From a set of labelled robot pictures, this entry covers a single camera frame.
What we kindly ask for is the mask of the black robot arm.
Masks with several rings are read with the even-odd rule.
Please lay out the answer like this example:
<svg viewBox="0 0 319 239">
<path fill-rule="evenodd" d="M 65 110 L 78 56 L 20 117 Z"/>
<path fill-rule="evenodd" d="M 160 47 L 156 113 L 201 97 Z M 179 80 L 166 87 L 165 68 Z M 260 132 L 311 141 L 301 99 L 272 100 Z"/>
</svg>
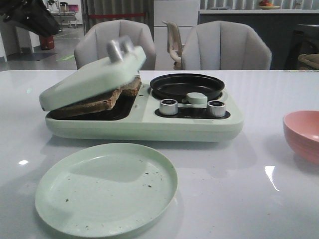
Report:
<svg viewBox="0 0 319 239">
<path fill-rule="evenodd" d="M 2 0 L 0 15 L 4 23 L 43 37 L 59 32 L 59 23 L 41 0 Z"/>
</svg>

